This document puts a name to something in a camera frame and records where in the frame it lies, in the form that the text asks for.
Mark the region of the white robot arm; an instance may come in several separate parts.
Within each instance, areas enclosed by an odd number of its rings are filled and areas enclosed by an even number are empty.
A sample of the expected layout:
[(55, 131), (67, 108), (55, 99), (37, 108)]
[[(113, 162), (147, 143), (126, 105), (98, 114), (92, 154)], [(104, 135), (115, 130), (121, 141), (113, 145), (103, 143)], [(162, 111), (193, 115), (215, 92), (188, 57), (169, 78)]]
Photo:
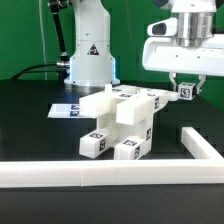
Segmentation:
[[(143, 48), (146, 70), (224, 76), (224, 34), (215, 34), (213, 16), (219, 0), (152, 0), (171, 17), (147, 27)], [(110, 15), (101, 0), (72, 0), (76, 50), (69, 61), (67, 84), (117, 84), (115, 60), (110, 54)]]

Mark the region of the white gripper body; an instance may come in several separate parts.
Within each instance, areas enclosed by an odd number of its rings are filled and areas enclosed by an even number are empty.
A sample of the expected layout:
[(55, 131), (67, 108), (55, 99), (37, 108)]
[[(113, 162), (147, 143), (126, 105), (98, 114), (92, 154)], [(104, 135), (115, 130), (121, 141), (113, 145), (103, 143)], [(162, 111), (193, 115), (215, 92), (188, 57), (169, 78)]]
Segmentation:
[(215, 34), (200, 47), (177, 46), (169, 37), (148, 38), (142, 65), (151, 71), (224, 76), (224, 35)]

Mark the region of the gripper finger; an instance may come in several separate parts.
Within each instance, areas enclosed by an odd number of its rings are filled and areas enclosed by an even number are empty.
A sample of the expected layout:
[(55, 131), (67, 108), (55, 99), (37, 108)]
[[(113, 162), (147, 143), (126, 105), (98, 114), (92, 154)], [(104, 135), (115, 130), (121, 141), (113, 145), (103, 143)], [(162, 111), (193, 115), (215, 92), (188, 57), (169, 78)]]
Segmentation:
[(200, 95), (202, 92), (202, 86), (206, 82), (207, 76), (206, 75), (199, 75), (199, 83), (197, 84), (197, 94)]
[(175, 73), (175, 72), (169, 73), (169, 80), (172, 83), (173, 91), (178, 92), (178, 83), (177, 83), (176, 78), (177, 78), (177, 73)]

